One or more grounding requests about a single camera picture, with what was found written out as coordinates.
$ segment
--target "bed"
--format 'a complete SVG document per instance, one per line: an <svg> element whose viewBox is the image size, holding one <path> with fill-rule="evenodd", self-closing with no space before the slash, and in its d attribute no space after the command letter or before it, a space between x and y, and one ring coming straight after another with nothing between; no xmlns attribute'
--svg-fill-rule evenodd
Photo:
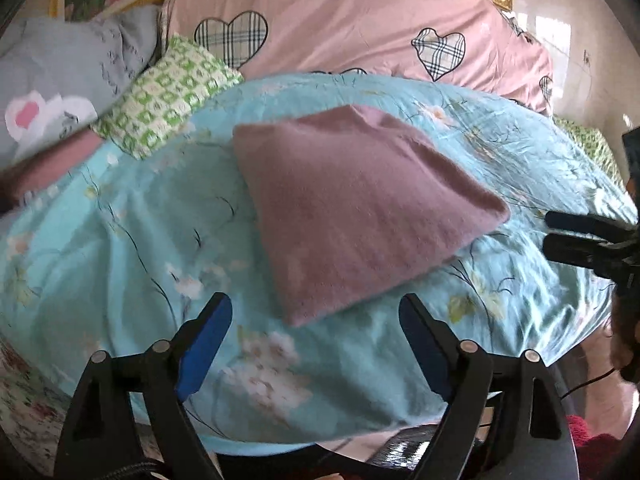
<svg viewBox="0 0 640 480"><path fill-rule="evenodd" d="M489 0L167 0L159 32L195 38L247 81L148 159L103 143L2 219L0 421L41 471L92 352L170 338L215 291L234 321L186 407L207 450L251 456L439 419L399 327L405 293L459 338L547 364L609 315L606 280L546 261L543 217L635 221L633 203L549 120L548 53ZM423 131L511 219L425 276L292 328L231 132L345 104Z"/></svg>

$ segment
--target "black cable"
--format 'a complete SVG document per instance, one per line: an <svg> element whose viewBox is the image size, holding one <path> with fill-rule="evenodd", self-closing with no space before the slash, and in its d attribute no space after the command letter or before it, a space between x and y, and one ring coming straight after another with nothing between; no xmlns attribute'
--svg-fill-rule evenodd
<svg viewBox="0 0 640 480"><path fill-rule="evenodd" d="M138 462L137 464L126 465L124 467L121 467L120 469L111 471L106 475L99 476L94 480L122 480L125 478L130 478L132 476L137 476L140 473L158 473L164 476L165 478L171 479L171 472L163 462L160 462L159 460L154 460L153 458L149 458L144 462Z"/></svg>
<svg viewBox="0 0 640 480"><path fill-rule="evenodd" d="M565 393L562 397L560 397L560 400L565 399L566 397L570 396L572 393L574 393L575 391L579 390L580 388L584 388L585 386L589 386L590 384L593 383L597 383L598 381L601 381L602 379L609 377L613 372L615 372L616 369L612 368L611 370L609 370L606 374L602 374L594 379L591 379L585 383L582 384L578 384L578 386L576 386L575 388L571 388L567 393Z"/></svg>

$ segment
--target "metal screw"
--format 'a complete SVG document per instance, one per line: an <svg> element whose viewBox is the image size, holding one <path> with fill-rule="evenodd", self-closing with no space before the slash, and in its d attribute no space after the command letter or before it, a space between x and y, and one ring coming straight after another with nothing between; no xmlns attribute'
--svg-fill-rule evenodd
<svg viewBox="0 0 640 480"><path fill-rule="evenodd" d="M107 352L105 352L104 350L98 350L91 356L91 362L96 364L101 363L107 358L107 355Z"/></svg>
<svg viewBox="0 0 640 480"><path fill-rule="evenodd" d="M469 339L465 339L460 343L460 349L468 354L475 354L478 351L478 345Z"/></svg>
<svg viewBox="0 0 640 480"><path fill-rule="evenodd" d="M530 363L537 363L540 361L540 354L535 350L527 350L524 352L524 358Z"/></svg>
<svg viewBox="0 0 640 480"><path fill-rule="evenodd" d="M161 339L159 341L156 341L151 348L155 353L163 354L169 349L170 346L171 344L166 339Z"/></svg>

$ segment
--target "pink folded cloth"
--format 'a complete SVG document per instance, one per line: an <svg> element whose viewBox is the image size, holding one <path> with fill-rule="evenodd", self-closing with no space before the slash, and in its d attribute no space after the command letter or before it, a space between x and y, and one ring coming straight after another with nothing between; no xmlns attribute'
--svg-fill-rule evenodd
<svg viewBox="0 0 640 480"><path fill-rule="evenodd" d="M433 269L510 214L424 133L376 108L240 124L233 144L294 326Z"/></svg>

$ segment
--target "blue floral bedsheet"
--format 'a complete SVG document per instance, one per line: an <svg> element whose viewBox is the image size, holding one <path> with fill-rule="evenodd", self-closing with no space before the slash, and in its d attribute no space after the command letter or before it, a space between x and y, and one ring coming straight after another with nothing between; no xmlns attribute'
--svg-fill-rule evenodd
<svg viewBox="0 0 640 480"><path fill-rule="evenodd" d="M420 128L512 216L428 275L293 329L282 322L232 129L343 104ZM208 449L279 452L435 420L444 404L399 327L403 294L417 293L459 338L514 356L535 348L548 364L607 317L606 280L541 254L549 209L635 220L631 200L565 134L505 99L367 75L242 84L144 161L106 144L34 197L0 241L2 427L25 453L25 442L37 455L46 441L49 455L31 457L46 470L92 352L126 355L170 338L217 290L232 298L234 321L186 403Z"/></svg>

